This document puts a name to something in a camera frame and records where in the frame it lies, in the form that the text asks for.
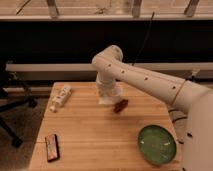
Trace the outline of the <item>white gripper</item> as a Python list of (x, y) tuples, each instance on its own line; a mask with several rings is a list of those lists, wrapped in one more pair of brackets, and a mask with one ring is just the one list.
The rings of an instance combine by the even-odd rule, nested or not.
[(121, 88), (116, 84), (115, 81), (110, 83), (103, 83), (97, 79), (96, 85), (100, 97), (119, 97), (121, 95)]

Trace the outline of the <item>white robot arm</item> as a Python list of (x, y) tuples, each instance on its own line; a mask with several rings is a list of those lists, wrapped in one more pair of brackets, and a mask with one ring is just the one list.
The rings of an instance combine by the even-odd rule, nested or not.
[(102, 99), (118, 101), (121, 80), (188, 115), (182, 153), (185, 171), (213, 171), (213, 89), (179, 77), (122, 62), (123, 52), (111, 45), (95, 55), (96, 85)]

